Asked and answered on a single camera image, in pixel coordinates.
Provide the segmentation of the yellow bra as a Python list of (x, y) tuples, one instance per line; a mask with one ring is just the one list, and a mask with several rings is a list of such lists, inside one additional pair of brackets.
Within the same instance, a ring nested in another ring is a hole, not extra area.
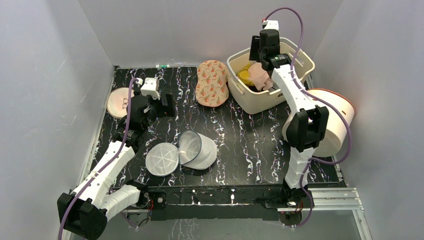
[(249, 63), (237, 73), (237, 77), (241, 80), (242, 83), (244, 83), (248, 87), (254, 87), (256, 81), (256, 77), (250, 70), (251, 66), (252, 64)]

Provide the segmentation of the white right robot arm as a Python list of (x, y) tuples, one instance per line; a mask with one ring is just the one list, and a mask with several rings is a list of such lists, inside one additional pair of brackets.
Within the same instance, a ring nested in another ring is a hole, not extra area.
[(292, 117), (286, 121), (284, 139), (290, 145), (290, 160), (282, 192), (282, 202), (295, 207), (302, 199), (298, 189), (307, 185), (305, 178), (310, 159), (325, 137), (329, 110), (318, 106), (307, 96), (295, 70), (295, 59), (281, 53), (280, 36), (276, 29), (262, 29), (252, 37), (249, 60), (256, 61), (279, 87)]

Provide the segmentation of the pink bra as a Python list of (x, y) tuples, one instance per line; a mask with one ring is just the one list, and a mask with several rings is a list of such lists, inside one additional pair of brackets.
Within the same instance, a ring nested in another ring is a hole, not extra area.
[(270, 78), (267, 71), (263, 70), (262, 64), (256, 62), (248, 69), (248, 80), (253, 82), (257, 91), (262, 92), (269, 90), (273, 87), (274, 82)]

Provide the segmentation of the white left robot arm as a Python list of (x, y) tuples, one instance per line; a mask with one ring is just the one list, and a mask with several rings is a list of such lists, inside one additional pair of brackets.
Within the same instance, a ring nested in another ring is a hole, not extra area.
[(57, 200), (60, 219), (58, 239), (65, 230), (87, 240), (97, 240), (108, 221), (130, 206), (144, 209), (151, 204), (148, 186), (128, 180), (111, 192), (111, 186), (126, 164), (136, 156), (144, 133), (158, 119), (175, 117), (172, 94), (159, 99), (141, 94), (130, 96), (126, 115), (118, 122), (108, 149), (83, 182)]

